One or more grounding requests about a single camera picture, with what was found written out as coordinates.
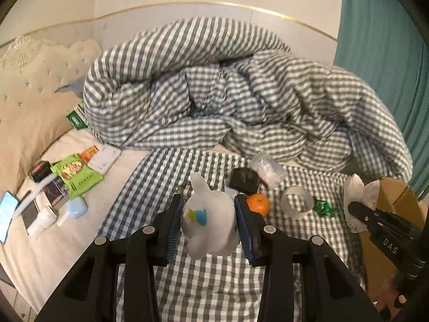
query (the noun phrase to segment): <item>orange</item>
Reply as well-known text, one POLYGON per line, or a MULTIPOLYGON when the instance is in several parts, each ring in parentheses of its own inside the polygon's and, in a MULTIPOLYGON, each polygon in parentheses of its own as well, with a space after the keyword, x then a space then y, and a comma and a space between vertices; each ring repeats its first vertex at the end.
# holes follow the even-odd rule
POLYGON ((247 198, 247 204, 252 212, 261 214, 263 217, 266 217, 269 210, 269 198, 263 193, 254 193, 247 198))

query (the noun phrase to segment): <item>plush toy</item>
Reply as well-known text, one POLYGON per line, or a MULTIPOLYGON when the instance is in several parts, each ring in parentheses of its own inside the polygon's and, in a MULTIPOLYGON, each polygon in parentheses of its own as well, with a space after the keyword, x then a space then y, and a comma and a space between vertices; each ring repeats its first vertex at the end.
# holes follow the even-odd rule
POLYGON ((192 259, 207 254, 229 256, 240 243, 232 199, 222 191, 212 191, 199 173, 191 176, 194 194, 185 203, 182 232, 188 240, 192 259))

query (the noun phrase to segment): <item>curtain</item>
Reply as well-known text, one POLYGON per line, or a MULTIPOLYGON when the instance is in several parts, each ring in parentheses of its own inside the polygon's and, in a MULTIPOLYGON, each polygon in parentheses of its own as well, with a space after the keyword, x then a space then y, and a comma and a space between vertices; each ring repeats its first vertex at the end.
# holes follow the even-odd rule
POLYGON ((365 80, 389 108, 413 157, 410 185, 429 191, 429 49, 398 0, 342 0, 334 64, 365 80))

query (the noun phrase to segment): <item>gold trim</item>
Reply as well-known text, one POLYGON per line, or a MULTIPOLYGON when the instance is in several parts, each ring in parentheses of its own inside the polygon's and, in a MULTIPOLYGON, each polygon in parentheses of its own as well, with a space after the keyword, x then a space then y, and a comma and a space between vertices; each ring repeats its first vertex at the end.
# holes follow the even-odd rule
MULTIPOLYGON (((302 22, 302 21, 300 21, 298 19, 286 16, 284 14, 275 12, 273 10, 267 10, 267 9, 264 9, 264 8, 259 8, 259 7, 254 7, 254 6, 241 5, 241 4, 232 3, 232 2, 201 2, 201 1, 159 2, 159 3, 154 3, 154 4, 148 4, 148 5, 134 6, 134 7, 130 7, 130 8, 125 8, 123 10, 117 10, 115 12, 107 13, 107 14, 104 14, 102 16, 95 17, 95 18, 81 19, 81 20, 72 20, 72 21, 68 21, 68 22, 62 22, 62 23, 48 25, 47 27, 42 27, 42 28, 39 28, 39 29, 35 29, 35 30, 32 30, 32 31, 26 32, 25 34, 22 34, 22 35, 23 36, 29 36, 31 34, 39 32, 39 31, 43 31, 43 30, 50 29, 50 28, 61 27, 63 25, 72 25, 72 24, 76 24, 76 23, 95 22, 96 20, 107 18, 107 17, 113 16, 115 14, 119 14, 119 13, 122 13, 122 12, 128 12, 130 10, 136 10, 136 9, 140 9, 140 8, 149 8, 149 7, 166 6, 166 5, 178 5, 178 4, 184 4, 184 5, 185 4, 186 5, 193 5, 193 4, 224 5, 224 6, 233 6, 233 7, 248 8, 248 9, 251 9, 251 10, 254 10, 254 11, 257 11, 257 12, 262 12, 262 13, 270 14, 272 16, 276 16, 276 17, 280 17, 280 18, 283 18, 283 19, 287 19, 287 20, 289 20, 289 21, 291 21, 291 22, 293 22, 295 24, 298 24, 298 25, 301 25, 301 26, 306 27, 308 29, 311 29, 313 31, 316 31, 319 34, 322 34, 322 35, 330 38, 331 40, 337 42, 337 39, 335 37, 333 37, 332 35, 324 32, 324 31, 322 31, 322 30, 320 30, 320 29, 318 29, 316 27, 313 27, 312 25, 304 23, 304 22, 302 22)), ((13 38, 12 40, 9 40, 9 41, 1 44, 0 48, 3 48, 5 46, 9 45, 14 40, 15 40, 15 38, 13 38)))

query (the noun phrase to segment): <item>clear plastic cup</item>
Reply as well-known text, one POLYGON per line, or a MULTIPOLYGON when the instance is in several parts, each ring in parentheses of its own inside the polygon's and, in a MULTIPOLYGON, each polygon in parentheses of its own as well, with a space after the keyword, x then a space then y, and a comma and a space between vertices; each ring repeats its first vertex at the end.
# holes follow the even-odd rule
POLYGON ((258 152, 250 160, 249 168, 258 173, 270 189, 277 187, 286 173, 283 166, 265 151, 258 152))

